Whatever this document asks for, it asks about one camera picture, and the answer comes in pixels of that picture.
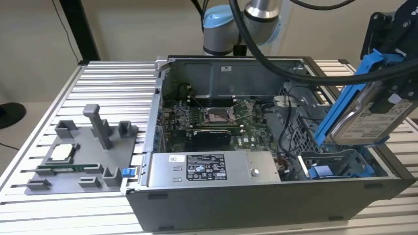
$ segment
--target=motherboard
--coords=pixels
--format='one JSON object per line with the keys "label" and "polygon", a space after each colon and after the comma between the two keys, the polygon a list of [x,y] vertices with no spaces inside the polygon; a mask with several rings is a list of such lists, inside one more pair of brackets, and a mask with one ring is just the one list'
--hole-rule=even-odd
{"label": "motherboard", "polygon": [[256,98],[176,101],[164,109],[167,152],[251,149],[276,154]]}

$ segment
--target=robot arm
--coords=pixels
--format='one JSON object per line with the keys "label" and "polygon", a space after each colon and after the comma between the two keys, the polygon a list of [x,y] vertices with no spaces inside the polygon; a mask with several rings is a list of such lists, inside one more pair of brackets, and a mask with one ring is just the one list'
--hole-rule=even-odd
{"label": "robot arm", "polygon": [[[243,16],[251,37],[255,43],[261,45],[275,36],[277,29],[277,0],[251,0],[244,7]],[[229,54],[233,45],[240,44],[241,38],[228,5],[215,6],[205,11],[203,28],[205,54]]]}

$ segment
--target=green circuit board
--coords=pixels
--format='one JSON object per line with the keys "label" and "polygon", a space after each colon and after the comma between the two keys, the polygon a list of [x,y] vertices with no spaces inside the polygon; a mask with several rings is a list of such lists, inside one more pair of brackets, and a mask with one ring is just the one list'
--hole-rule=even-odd
{"label": "green circuit board", "polygon": [[167,152],[196,151],[189,149],[195,131],[228,131],[231,142],[215,150],[251,149],[276,153],[272,134],[263,120],[260,104],[255,100],[237,99],[231,107],[188,107],[173,104],[164,111]]}

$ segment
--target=blue drive bracket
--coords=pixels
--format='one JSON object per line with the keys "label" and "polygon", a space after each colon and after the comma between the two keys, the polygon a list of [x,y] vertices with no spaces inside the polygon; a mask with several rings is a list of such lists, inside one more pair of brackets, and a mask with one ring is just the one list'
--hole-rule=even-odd
{"label": "blue drive bracket", "polygon": [[[379,53],[375,49],[372,49],[372,53],[366,55],[363,57],[363,60],[360,61],[356,75],[357,74],[364,74],[368,73],[370,70],[372,69],[372,66],[376,63],[382,63],[382,65],[386,65],[392,62],[400,62],[403,60],[403,57],[398,54],[382,54]],[[320,122],[320,125],[315,131],[315,141],[317,145],[321,145],[327,135],[329,133],[329,130],[332,129],[335,123],[337,122],[340,115],[344,113],[345,108],[352,102],[352,99],[357,95],[357,93],[361,91],[364,88],[366,83],[363,84],[356,84],[356,85],[349,85],[345,86],[344,89],[341,90],[341,93],[337,97],[336,102],[333,103],[328,114],[324,118],[324,120]]]}

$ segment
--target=silver metal cylinder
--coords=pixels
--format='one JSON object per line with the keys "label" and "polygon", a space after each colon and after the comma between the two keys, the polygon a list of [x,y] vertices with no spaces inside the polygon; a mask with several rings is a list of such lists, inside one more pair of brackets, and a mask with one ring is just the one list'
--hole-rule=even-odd
{"label": "silver metal cylinder", "polygon": [[277,0],[251,0],[245,5],[245,12],[260,19],[269,19],[279,15]]}

